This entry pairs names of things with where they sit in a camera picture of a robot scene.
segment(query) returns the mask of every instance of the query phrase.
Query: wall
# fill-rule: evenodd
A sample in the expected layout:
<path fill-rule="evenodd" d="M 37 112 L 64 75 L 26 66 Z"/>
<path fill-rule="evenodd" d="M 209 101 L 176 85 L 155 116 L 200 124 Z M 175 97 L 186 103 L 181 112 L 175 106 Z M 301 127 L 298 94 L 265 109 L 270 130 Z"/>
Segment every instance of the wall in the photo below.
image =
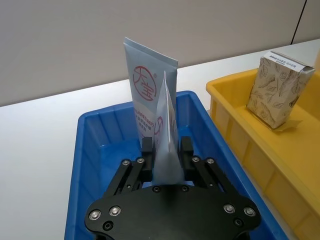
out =
<path fill-rule="evenodd" d="M 0 106 L 128 78 L 125 36 L 180 66 L 289 45 L 304 2 L 2 0 Z"/>
<path fill-rule="evenodd" d="M 320 0 L 307 0 L 293 43 L 320 38 Z"/>

